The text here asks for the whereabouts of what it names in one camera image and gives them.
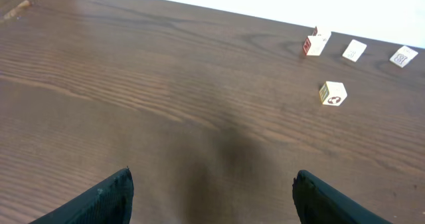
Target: white block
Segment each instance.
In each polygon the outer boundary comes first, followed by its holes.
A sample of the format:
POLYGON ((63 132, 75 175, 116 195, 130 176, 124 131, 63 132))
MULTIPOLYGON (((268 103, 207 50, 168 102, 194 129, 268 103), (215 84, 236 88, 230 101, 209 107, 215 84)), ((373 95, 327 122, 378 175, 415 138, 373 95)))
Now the white block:
POLYGON ((343 53, 343 57, 347 58, 353 62, 356 62, 361 54, 363 54, 363 52, 366 49, 366 45, 356 41, 356 40, 352 40, 350 42, 350 45, 347 47, 347 49, 344 51, 343 53))
POLYGON ((347 97, 347 91, 341 82, 326 81, 319 94, 322 104, 331 106, 339 106, 347 97))
POLYGON ((303 50, 305 55, 319 56, 325 48, 326 42, 321 37, 307 36, 303 50))
POLYGON ((313 31, 313 36, 322 37, 323 41, 327 42, 332 35, 332 32, 325 27, 316 26, 313 31))
POLYGON ((407 46, 399 48, 399 50, 390 58, 390 61, 399 67, 406 66, 418 53, 407 46))

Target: red marking on cube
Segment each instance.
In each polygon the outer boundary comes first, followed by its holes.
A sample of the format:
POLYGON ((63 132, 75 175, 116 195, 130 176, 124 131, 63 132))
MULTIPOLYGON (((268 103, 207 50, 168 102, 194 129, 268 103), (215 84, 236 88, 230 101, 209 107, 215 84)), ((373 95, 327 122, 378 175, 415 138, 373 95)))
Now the red marking on cube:
POLYGON ((311 46, 310 40, 307 38, 303 46, 303 50, 305 54, 307 54, 308 50, 310 49, 310 46, 311 46))

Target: cube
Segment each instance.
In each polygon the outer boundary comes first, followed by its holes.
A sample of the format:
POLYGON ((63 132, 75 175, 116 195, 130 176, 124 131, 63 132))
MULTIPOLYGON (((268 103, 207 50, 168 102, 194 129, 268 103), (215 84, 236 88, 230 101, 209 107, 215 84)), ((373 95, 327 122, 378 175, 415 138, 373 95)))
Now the cube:
POLYGON ((418 53, 407 46, 399 48, 399 50, 390 58, 390 61, 397 66, 403 68, 406 66, 418 53))
POLYGON ((360 58, 361 54, 363 54, 365 49, 365 44, 353 39, 350 42, 350 45, 348 45, 347 49, 344 51, 343 57, 356 62, 360 58))
POLYGON ((324 105, 339 106, 347 97, 344 84, 341 82, 326 81, 321 87, 320 100, 324 105))
POLYGON ((332 32, 325 27, 315 27, 312 36, 322 37, 323 41, 327 42, 331 37, 332 32))
POLYGON ((319 56, 325 48, 326 42, 321 37, 307 36, 303 50, 305 55, 319 56))

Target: white wall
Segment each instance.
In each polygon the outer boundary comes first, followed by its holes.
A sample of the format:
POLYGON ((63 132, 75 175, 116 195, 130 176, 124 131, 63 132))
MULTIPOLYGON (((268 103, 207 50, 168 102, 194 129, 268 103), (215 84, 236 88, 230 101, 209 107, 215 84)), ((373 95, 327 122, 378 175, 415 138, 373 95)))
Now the white wall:
POLYGON ((168 0, 425 48, 425 0, 168 0))

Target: wooden table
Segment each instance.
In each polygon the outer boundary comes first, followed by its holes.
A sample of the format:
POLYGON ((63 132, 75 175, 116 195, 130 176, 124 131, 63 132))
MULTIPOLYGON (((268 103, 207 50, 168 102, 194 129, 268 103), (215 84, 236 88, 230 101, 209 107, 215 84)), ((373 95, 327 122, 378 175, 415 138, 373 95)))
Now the wooden table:
POLYGON ((393 223, 425 223, 425 55, 341 57, 334 33, 161 0, 40 0, 0 24, 0 223, 129 166, 132 223, 299 223, 307 169, 393 223), (319 87, 348 98, 322 106, 319 87))

